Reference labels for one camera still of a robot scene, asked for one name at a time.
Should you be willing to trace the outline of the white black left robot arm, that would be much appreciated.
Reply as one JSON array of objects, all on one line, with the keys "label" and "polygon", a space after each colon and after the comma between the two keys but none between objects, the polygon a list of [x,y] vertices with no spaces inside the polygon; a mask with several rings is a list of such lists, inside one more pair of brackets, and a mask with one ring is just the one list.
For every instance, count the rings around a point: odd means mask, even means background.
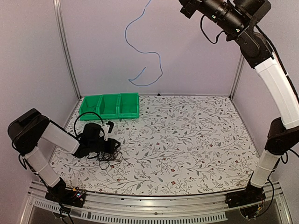
[{"label": "white black left robot arm", "polygon": [[113,127],[110,121],[100,125],[88,123],[82,133],[71,134],[33,108],[13,121],[7,132],[23,167],[30,168],[41,179],[50,197],[65,203],[82,200],[83,193],[78,188],[66,187],[65,181],[58,176],[40,150],[40,140],[46,140],[79,159],[91,153],[112,155],[121,146],[119,141],[108,137]]}]

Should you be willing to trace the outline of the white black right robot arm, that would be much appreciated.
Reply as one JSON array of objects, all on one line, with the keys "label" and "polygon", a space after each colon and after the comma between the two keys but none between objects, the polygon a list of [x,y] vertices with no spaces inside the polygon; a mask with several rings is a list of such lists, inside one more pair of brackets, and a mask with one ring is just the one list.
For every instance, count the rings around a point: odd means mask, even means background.
[{"label": "white black right robot arm", "polygon": [[271,9],[267,0],[183,0],[180,12],[191,18],[195,12],[218,25],[235,41],[241,54],[265,83],[280,117],[271,123],[259,163],[244,190],[226,195],[226,204],[237,207],[265,199],[263,187],[280,158],[299,141],[299,97],[274,44],[258,27]]}]

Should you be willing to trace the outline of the green bin middle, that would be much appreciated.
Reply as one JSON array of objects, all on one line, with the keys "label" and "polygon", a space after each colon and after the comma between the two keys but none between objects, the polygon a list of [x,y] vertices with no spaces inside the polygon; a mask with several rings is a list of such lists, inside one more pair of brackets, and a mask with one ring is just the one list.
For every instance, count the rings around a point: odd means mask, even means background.
[{"label": "green bin middle", "polygon": [[120,94],[100,95],[97,113],[102,119],[118,119]]}]

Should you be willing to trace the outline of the green bin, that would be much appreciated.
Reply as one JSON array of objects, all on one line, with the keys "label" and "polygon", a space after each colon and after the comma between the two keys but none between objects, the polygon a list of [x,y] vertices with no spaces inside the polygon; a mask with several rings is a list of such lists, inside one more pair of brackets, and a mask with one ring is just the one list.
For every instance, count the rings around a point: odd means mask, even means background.
[{"label": "green bin", "polygon": [[79,115],[81,121],[100,120],[98,112],[98,103],[102,96],[86,96],[80,106]]},{"label": "green bin", "polygon": [[119,101],[119,118],[139,118],[139,93],[121,93]]},{"label": "green bin", "polygon": [[102,119],[118,119],[120,94],[100,95],[97,113]]}]

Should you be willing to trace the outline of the green bin right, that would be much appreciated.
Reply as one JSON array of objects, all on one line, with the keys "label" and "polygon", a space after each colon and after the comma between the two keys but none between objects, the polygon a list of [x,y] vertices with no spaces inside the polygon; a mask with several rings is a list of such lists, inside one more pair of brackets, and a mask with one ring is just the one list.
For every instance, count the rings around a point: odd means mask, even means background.
[{"label": "green bin right", "polygon": [[139,93],[121,93],[119,101],[119,118],[139,118]]}]

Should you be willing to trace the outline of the green bin left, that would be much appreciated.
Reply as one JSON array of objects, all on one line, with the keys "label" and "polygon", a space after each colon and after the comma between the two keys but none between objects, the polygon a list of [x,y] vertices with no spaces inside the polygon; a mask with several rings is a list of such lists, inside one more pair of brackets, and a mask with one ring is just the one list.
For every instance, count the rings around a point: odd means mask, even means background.
[{"label": "green bin left", "polygon": [[98,112],[98,103],[102,96],[86,96],[80,106],[79,115],[81,121],[100,120]]}]

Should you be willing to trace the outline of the floral patterned table mat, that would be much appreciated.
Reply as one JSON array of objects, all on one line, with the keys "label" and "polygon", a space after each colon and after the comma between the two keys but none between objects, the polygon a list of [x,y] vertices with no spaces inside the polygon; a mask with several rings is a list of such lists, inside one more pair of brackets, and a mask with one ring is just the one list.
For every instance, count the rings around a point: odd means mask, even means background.
[{"label": "floral patterned table mat", "polygon": [[259,157],[227,97],[140,96],[140,117],[114,122],[121,162],[57,148],[51,166],[89,191],[190,195],[245,187]]}]

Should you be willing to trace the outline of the aluminium back right post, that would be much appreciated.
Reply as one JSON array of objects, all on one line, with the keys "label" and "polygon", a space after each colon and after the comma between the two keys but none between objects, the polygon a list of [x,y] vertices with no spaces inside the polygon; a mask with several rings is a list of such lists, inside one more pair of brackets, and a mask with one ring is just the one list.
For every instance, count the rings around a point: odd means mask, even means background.
[{"label": "aluminium back right post", "polygon": [[239,61],[238,61],[238,65],[237,65],[237,69],[236,69],[236,73],[235,73],[235,77],[233,80],[233,84],[232,84],[232,88],[230,91],[230,99],[233,99],[239,84],[239,80],[242,74],[242,70],[243,70],[243,66],[244,66],[244,62],[245,62],[245,58],[243,57],[243,55],[240,55]]}]

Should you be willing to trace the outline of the aluminium post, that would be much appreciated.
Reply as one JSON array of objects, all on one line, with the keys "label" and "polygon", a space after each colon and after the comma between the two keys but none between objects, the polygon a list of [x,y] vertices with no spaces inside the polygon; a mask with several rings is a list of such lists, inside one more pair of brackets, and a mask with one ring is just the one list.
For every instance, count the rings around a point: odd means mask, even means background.
[{"label": "aluminium post", "polygon": [[67,37],[66,37],[66,31],[64,27],[64,21],[63,21],[63,14],[62,14],[62,8],[61,8],[61,1],[60,0],[53,0],[53,6],[54,6],[54,13],[56,17],[57,22],[57,28],[59,33],[59,38],[61,41],[61,46],[64,54],[64,59],[66,62],[67,70],[70,76],[71,84],[73,87],[73,90],[75,92],[75,95],[77,99],[81,99],[81,93],[79,90],[78,82],[75,76],[73,64],[71,61],[71,55],[68,47]]},{"label": "aluminium post", "polygon": [[239,84],[239,80],[242,74],[242,70],[243,70],[243,66],[244,66],[244,62],[245,62],[245,58],[243,57],[243,55],[240,55],[239,61],[238,61],[238,65],[237,65],[237,69],[236,69],[236,73],[235,73],[235,77],[233,80],[233,84],[232,84],[232,88],[230,91],[230,99],[233,99]]}]

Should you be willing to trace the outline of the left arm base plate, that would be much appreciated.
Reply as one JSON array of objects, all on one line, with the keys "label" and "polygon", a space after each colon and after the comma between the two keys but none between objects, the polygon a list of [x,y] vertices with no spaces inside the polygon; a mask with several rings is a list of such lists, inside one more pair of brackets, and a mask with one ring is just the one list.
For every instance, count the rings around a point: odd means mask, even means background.
[{"label": "left arm base plate", "polygon": [[79,189],[78,187],[72,189],[66,187],[54,187],[47,190],[45,198],[63,205],[82,208],[85,203],[86,190]]}]

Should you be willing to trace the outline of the aluminium front frame rail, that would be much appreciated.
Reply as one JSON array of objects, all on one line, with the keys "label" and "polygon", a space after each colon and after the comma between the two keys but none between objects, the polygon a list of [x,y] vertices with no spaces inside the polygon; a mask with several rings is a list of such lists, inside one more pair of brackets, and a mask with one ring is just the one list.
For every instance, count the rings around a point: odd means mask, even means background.
[{"label": "aluminium front frame rail", "polygon": [[226,192],[189,196],[124,196],[87,192],[83,207],[68,213],[45,198],[45,187],[33,181],[26,195],[22,224],[292,224],[279,182],[266,184],[261,216],[242,213],[254,204],[230,208]]}]

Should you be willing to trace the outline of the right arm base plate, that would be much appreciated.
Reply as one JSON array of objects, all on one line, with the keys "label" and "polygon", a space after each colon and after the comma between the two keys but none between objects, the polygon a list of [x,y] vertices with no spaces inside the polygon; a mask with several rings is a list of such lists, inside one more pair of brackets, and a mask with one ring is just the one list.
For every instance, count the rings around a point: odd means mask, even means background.
[{"label": "right arm base plate", "polygon": [[265,193],[261,189],[245,189],[225,195],[225,203],[229,208],[240,208],[241,215],[246,219],[254,219],[262,211],[265,204]]}]

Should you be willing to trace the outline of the aluminium back left post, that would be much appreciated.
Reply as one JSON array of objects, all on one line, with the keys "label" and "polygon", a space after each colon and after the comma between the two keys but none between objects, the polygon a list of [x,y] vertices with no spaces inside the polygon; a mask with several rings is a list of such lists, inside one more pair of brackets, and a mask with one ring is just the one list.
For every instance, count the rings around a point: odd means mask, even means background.
[{"label": "aluminium back left post", "polygon": [[64,21],[63,21],[63,14],[62,14],[62,8],[61,8],[61,1],[60,0],[53,0],[53,6],[54,6],[54,13],[56,17],[57,22],[57,28],[59,33],[59,38],[61,41],[61,46],[64,54],[64,59],[66,62],[67,70],[70,76],[71,84],[73,87],[73,90],[75,92],[75,95],[77,99],[81,99],[81,93],[79,90],[78,82],[75,76],[73,64],[71,61],[71,55],[68,47],[67,37],[66,37],[66,31],[64,27]]}]

